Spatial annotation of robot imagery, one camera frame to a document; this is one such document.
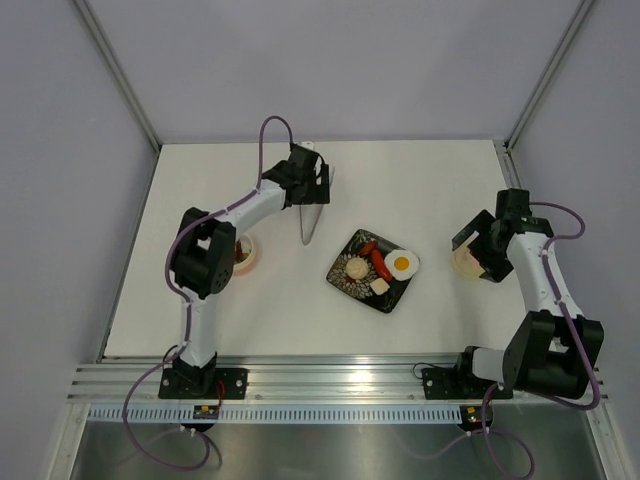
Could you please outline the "cream lunch box lid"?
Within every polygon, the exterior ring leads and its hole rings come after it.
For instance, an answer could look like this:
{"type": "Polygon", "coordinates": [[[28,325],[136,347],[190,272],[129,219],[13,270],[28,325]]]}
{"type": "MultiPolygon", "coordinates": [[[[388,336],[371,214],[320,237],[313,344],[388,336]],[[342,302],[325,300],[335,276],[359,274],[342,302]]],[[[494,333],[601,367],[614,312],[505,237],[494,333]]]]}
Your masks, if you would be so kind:
{"type": "Polygon", "coordinates": [[[474,275],[475,267],[480,264],[469,249],[471,241],[466,241],[460,248],[452,252],[451,264],[454,271],[466,280],[479,281],[474,275]]]}

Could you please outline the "metal tongs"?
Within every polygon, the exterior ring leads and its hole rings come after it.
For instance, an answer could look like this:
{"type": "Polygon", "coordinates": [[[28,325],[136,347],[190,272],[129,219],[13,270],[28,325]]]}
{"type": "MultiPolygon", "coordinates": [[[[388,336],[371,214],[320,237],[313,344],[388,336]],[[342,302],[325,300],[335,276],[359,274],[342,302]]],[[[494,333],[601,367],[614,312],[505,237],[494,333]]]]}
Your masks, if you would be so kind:
{"type": "Polygon", "coordinates": [[[323,209],[330,202],[331,184],[335,168],[321,164],[311,190],[298,207],[300,238],[303,246],[309,246],[318,226],[323,209]]]}

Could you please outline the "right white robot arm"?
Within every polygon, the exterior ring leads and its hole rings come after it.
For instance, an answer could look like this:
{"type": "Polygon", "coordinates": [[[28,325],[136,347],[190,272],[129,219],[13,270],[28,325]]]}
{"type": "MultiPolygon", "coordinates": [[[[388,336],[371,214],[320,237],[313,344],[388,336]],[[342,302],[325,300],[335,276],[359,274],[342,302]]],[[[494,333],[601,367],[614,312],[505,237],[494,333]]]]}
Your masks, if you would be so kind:
{"type": "Polygon", "coordinates": [[[492,381],[569,408],[592,410],[602,398],[595,363],[604,328],[578,307],[557,262],[555,245],[580,238],[556,234],[534,215],[524,189],[501,190],[493,213],[480,211],[452,240],[452,262],[463,277],[500,283],[515,274],[526,315],[508,346],[470,346],[454,371],[456,389],[476,396],[492,381]]]}

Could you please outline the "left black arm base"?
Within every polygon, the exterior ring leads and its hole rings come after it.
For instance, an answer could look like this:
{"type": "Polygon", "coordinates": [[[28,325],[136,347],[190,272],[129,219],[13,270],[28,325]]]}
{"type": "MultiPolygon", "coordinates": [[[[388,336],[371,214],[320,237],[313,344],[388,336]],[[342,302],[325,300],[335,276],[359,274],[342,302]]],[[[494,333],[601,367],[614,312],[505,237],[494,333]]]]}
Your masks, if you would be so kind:
{"type": "Polygon", "coordinates": [[[243,400],[246,396],[248,370],[216,368],[189,377],[176,369],[164,369],[158,397],[169,400],[243,400]]]}

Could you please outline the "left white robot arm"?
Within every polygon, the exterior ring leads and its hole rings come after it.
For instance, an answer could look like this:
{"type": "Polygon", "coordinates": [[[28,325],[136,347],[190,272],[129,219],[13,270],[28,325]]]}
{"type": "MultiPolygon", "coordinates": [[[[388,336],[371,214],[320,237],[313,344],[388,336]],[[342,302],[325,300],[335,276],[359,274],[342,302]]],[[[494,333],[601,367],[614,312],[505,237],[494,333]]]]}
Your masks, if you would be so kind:
{"type": "Polygon", "coordinates": [[[329,165],[318,152],[292,143],[289,157],[262,173],[242,199],[217,212],[184,212],[165,261],[165,281],[183,300],[185,333],[172,368],[183,370],[181,386],[191,396],[206,397],[216,385],[216,304],[231,280],[239,238],[284,209],[329,202],[329,165]]]}

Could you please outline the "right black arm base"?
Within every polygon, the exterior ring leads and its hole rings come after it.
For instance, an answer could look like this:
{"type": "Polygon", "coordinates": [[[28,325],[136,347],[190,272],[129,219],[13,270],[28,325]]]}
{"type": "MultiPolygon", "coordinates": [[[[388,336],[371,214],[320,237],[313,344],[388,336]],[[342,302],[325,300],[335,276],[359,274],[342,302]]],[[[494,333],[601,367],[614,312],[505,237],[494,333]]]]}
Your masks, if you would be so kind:
{"type": "Polygon", "coordinates": [[[494,381],[479,379],[462,368],[424,362],[412,367],[426,400],[482,400],[494,381]]]}

